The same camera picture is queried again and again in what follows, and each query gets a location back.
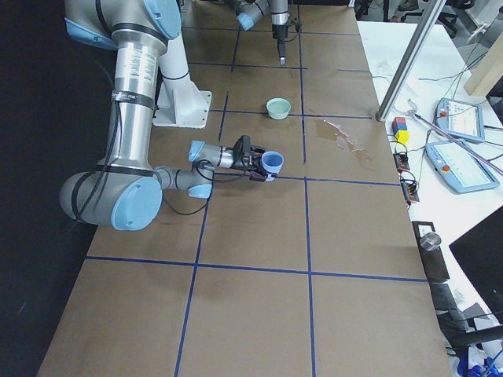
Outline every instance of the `puddle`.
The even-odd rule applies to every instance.
[[[360,162],[360,165],[367,166],[372,161],[372,158],[367,154],[363,147],[358,145],[358,142],[351,138],[349,134],[343,131],[342,126],[331,123],[328,120],[316,122],[317,137],[325,140],[334,141],[339,149],[347,149]]]

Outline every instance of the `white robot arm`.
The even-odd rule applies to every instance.
[[[283,157],[251,145],[245,135],[232,148],[193,141],[189,150],[191,170],[153,169],[149,165],[159,61],[167,62],[168,71],[186,71],[181,79],[189,77],[183,44],[176,42],[181,41],[181,19],[175,0],[66,0],[65,8],[67,31],[73,39],[117,50],[108,149],[95,171],[75,174],[63,184],[60,203],[68,216],[119,230],[139,230],[157,215],[163,189],[187,190],[190,196],[207,199],[218,166],[248,172],[254,181],[276,177]],[[185,65],[169,61],[173,43],[178,55],[182,50]],[[176,84],[173,93],[179,90]],[[171,99],[209,108],[198,95],[201,93],[192,88],[182,95],[172,94]]]

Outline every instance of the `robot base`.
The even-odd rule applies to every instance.
[[[190,92],[187,101],[182,92],[173,90],[170,96],[173,100],[170,101],[163,82],[157,101],[159,109],[153,119],[154,126],[204,128],[209,115],[212,94],[198,90],[193,82],[190,82]]]

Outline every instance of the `dark background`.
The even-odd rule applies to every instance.
[[[2,2],[0,28],[0,375],[27,377],[96,229],[63,234],[58,195],[105,154],[110,88],[90,57],[112,73],[115,63],[113,53],[70,42],[62,0]]]

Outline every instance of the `black monitor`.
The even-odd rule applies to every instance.
[[[450,250],[490,310],[503,311],[503,207],[452,242]],[[503,324],[503,313],[495,316]]]

